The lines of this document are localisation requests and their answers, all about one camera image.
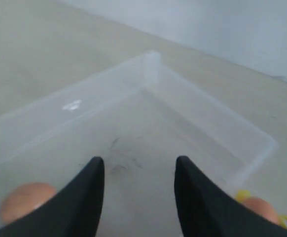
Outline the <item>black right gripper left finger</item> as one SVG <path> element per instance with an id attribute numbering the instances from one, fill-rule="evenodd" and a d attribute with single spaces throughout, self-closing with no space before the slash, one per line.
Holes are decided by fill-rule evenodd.
<path id="1" fill-rule="evenodd" d="M 0 237 L 94 237 L 104 200 L 105 165 L 93 157 L 53 198 L 0 228 Z"/>

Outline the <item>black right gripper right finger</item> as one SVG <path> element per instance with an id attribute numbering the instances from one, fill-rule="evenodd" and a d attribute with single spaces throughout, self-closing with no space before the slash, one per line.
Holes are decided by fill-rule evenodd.
<path id="1" fill-rule="evenodd" d="M 189 157 L 176 160 L 175 199 L 185 237 L 287 237 L 287 229 L 247 209 Z"/>

